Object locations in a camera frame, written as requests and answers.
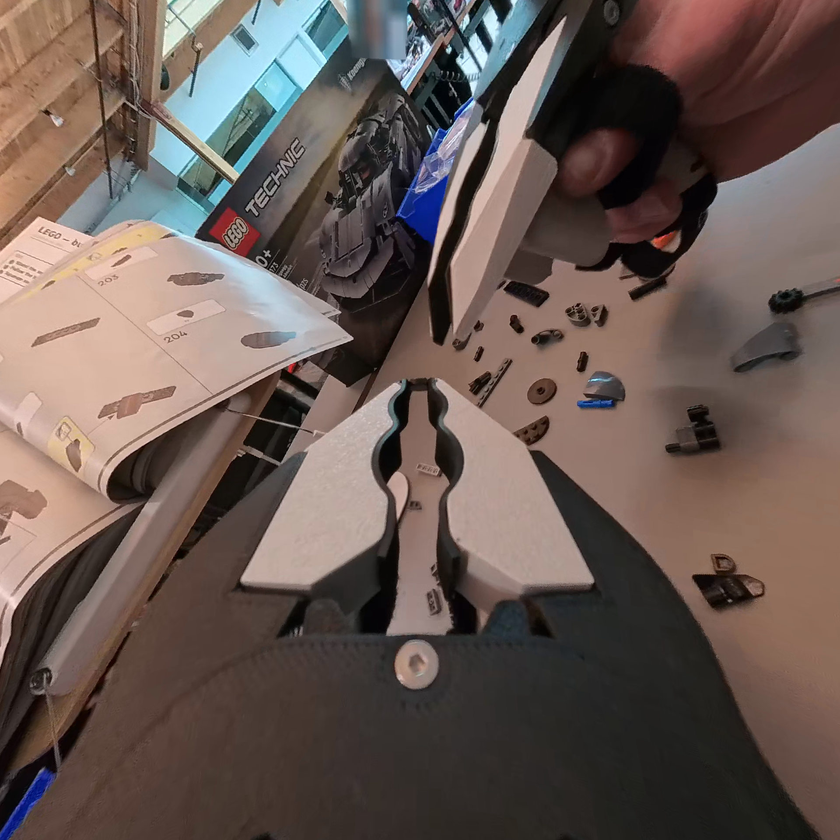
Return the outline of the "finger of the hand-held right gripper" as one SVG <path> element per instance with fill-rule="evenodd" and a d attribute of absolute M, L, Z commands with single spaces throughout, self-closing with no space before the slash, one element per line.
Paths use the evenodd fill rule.
<path fill-rule="evenodd" d="M 481 316 L 558 172 L 558 163 L 526 137 L 543 79 L 560 42 L 556 27 L 514 86 L 498 121 L 487 170 L 448 265 L 454 340 Z"/>
<path fill-rule="evenodd" d="M 473 103 L 450 168 L 427 274 L 429 329 L 435 344 L 444 344 L 454 323 L 454 304 L 448 278 L 490 160 L 490 129 L 484 108 Z"/>

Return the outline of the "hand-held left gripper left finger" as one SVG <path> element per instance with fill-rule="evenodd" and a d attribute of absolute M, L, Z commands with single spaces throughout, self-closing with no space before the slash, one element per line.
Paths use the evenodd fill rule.
<path fill-rule="evenodd" d="M 403 428 L 398 382 L 311 444 L 241 586 L 331 600 L 360 630 L 384 634 L 396 607 Z"/>

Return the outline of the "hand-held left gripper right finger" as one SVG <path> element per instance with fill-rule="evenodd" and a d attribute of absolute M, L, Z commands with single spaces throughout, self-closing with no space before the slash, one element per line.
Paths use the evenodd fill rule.
<path fill-rule="evenodd" d="M 429 382 L 438 503 L 436 566 L 451 634 L 502 602 L 592 592 L 595 579 L 532 452 L 444 380 Z"/>

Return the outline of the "dark grey lego connector assembly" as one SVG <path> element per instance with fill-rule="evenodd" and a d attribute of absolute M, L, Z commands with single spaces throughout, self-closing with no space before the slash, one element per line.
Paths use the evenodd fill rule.
<path fill-rule="evenodd" d="M 686 410 L 688 425 L 675 430 L 675 440 L 667 443 L 665 452 L 671 455 L 693 455 L 718 451 L 721 441 L 716 425 L 710 418 L 710 408 L 698 404 Z"/>

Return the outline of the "dark printed lego box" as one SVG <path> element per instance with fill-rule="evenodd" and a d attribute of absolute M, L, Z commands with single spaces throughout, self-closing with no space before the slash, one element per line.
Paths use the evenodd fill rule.
<path fill-rule="evenodd" d="M 351 341 L 315 357 L 343 385 L 377 371 L 425 284 L 431 245 L 399 210 L 431 144 L 381 59 L 320 69 L 198 228 L 338 309 Z"/>

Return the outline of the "long grey lego plate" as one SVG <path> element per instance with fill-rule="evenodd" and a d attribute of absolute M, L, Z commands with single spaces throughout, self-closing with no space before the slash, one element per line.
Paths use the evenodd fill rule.
<path fill-rule="evenodd" d="M 490 399 L 490 396 L 496 390 L 499 382 L 504 377 L 505 373 L 507 373 L 510 369 L 511 364 L 511 358 L 503 359 L 497 367 L 496 371 L 489 377 L 487 382 L 483 384 L 477 396 L 476 406 L 478 408 L 483 408 L 483 406 L 487 403 L 487 401 Z"/>

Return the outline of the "black lego connector cluster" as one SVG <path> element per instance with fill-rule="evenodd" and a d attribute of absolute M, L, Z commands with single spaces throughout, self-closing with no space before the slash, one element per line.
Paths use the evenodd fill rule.
<path fill-rule="evenodd" d="M 748 574 L 693 574 L 692 580 L 706 603 L 716 610 L 750 602 L 765 594 L 765 584 Z"/>

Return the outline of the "lego instruction booklet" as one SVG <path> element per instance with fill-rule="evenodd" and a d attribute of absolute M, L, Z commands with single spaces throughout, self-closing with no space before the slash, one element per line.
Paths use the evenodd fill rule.
<path fill-rule="evenodd" d="M 39 579 L 151 493 L 127 477 L 134 456 L 350 340 L 326 302 L 151 222 L 2 300 L 2 655 Z"/>

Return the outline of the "grey curved lego wedge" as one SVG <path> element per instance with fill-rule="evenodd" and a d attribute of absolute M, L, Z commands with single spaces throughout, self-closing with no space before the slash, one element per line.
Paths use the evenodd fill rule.
<path fill-rule="evenodd" d="M 746 373 L 769 361 L 792 361 L 802 354 L 799 333 L 788 321 L 773 322 L 748 339 L 730 358 L 734 373 Z"/>

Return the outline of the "person's right hand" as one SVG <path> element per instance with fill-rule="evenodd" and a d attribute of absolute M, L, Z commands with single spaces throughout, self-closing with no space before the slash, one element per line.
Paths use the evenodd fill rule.
<path fill-rule="evenodd" d="M 637 2 L 608 61 L 677 85 L 679 134 L 720 182 L 838 124 L 838 1 Z"/>

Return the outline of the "blue plastic bin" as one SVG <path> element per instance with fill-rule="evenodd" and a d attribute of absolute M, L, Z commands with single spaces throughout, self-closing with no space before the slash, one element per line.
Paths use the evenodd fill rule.
<path fill-rule="evenodd" d="M 445 131 L 446 130 L 438 129 L 433 138 L 433 141 L 436 138 L 440 138 Z M 433 141 L 429 146 L 429 149 L 433 148 Z M 446 182 L 445 188 L 438 187 L 437 189 L 434 189 L 431 192 L 427 192 L 426 194 L 417 195 L 413 189 L 415 180 L 417 178 L 417 174 L 415 175 L 414 180 L 411 186 L 409 187 L 408 192 L 402 201 L 402 204 L 400 205 L 400 208 L 397 212 L 397 216 L 403 222 L 405 222 L 409 228 L 411 228 L 416 234 L 418 234 L 420 238 L 432 245 L 435 241 L 437 233 L 438 220 L 440 218 L 440 213 L 445 199 L 448 180 Z"/>

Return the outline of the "clear plastic bags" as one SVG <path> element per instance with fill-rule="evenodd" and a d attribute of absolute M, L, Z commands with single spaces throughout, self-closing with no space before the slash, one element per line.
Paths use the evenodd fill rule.
<path fill-rule="evenodd" d="M 460 146 L 468 135 L 470 121 L 475 109 L 475 102 L 470 99 L 455 115 L 452 125 L 433 141 L 433 148 L 426 153 L 413 186 L 417 195 L 431 192 L 438 187 L 445 188 Z"/>

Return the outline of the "white book stand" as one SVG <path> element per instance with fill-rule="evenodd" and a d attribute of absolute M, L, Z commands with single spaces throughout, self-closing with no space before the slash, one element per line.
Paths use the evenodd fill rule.
<path fill-rule="evenodd" d="M 141 586 L 152 576 L 153 562 L 186 515 L 186 504 L 197 495 L 203 480 L 200 468 L 208 466 L 230 439 L 235 421 L 227 415 L 246 408 L 250 408 L 250 398 L 241 394 L 226 401 L 224 408 L 211 409 L 207 430 L 199 433 L 194 444 L 183 445 L 89 593 L 38 662 L 28 679 L 30 695 L 53 699 L 77 688 L 123 611 L 140 598 Z"/>

